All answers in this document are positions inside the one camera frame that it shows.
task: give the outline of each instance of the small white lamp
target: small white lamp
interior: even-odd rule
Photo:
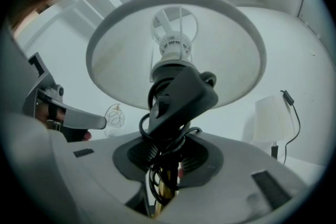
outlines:
[[[278,155],[277,141],[294,134],[290,106],[281,92],[256,102],[254,140],[273,142],[272,157],[277,158]]]

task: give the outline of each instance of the black fisheye border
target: black fisheye border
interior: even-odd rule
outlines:
[[[332,17],[335,21],[335,0],[324,0]],[[13,0],[2,0],[2,8],[0,9],[0,22],[4,22],[8,8]],[[336,159],[336,151],[334,149],[330,163],[321,180],[317,183],[315,189],[311,192],[306,201],[285,221],[285,223],[298,223],[308,220],[322,222],[328,219],[334,219],[334,201],[336,176],[334,171]],[[34,221],[35,223],[53,223],[45,213],[37,207],[32,200],[25,194],[18,180],[11,171],[5,158],[3,149],[0,147],[0,168],[1,185],[2,185],[2,217],[3,219],[16,221]]]

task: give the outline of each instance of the white lampshade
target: white lampshade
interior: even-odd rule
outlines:
[[[256,102],[254,127],[258,142],[276,142],[294,135],[290,107],[281,92]]]
[[[175,17],[167,15],[172,7],[179,10]],[[246,95],[266,67],[258,30],[224,0],[129,1],[105,18],[87,50],[88,72],[97,87],[142,109],[148,109],[152,69],[167,59],[214,73],[216,107]]]

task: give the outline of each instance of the hand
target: hand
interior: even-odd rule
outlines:
[[[37,105],[35,114],[36,114],[35,118],[41,121],[41,123],[47,128],[47,119],[49,117],[48,104],[41,103]],[[65,113],[62,111],[62,109],[58,109],[57,114],[56,114],[56,119],[62,122],[64,120],[64,117],[65,117]],[[89,141],[91,138],[92,138],[91,133],[87,132],[84,135],[84,138],[82,141]]]

